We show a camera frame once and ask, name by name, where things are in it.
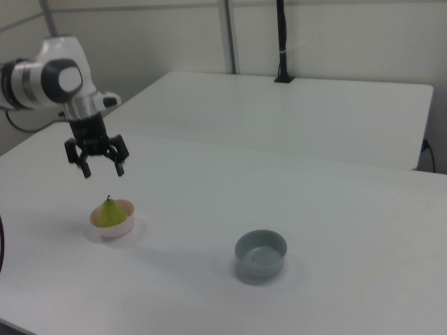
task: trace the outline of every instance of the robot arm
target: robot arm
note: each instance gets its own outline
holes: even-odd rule
[[[68,161],[82,169],[86,178],[91,175],[88,156],[108,157],[115,162],[118,175],[124,174],[122,166],[129,152],[121,135],[107,136],[101,116],[101,110],[120,105],[121,99],[117,94],[96,90],[77,38],[45,40],[34,61],[10,61],[0,67],[0,78],[0,108],[62,106],[75,137],[65,142]]]

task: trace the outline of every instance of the bowl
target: bowl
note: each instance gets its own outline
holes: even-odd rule
[[[103,205],[97,206],[95,210],[90,214],[90,223],[95,227],[95,230],[102,236],[106,238],[118,237],[126,234],[130,229],[132,229],[135,223],[135,216],[133,214],[133,204],[128,200],[115,200],[127,215],[127,220],[121,222],[118,225],[112,227],[98,227],[99,216],[101,215],[101,210]]]
[[[284,266],[286,240],[271,230],[254,230],[236,243],[235,254],[240,269],[254,278],[278,274]]]

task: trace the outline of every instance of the white table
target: white table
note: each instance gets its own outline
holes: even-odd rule
[[[432,92],[427,85],[277,84],[271,77],[174,72],[112,118],[130,132],[411,170]]]
[[[66,162],[67,125],[0,157],[6,258],[0,319],[35,334],[443,334],[447,179],[127,131],[126,173]],[[132,231],[101,241],[90,211],[133,201]],[[233,248],[288,242],[274,280],[248,285]]]

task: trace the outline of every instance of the gray bowl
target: gray bowl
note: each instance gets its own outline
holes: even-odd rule
[[[255,278],[272,277],[284,266],[286,240],[271,230],[254,230],[236,243],[235,254],[239,266]]]

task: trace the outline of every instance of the pear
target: pear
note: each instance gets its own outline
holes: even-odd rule
[[[98,227],[108,228],[114,225],[119,225],[121,222],[127,220],[127,215],[124,210],[117,204],[116,201],[107,197],[103,203],[101,214],[99,215]]]

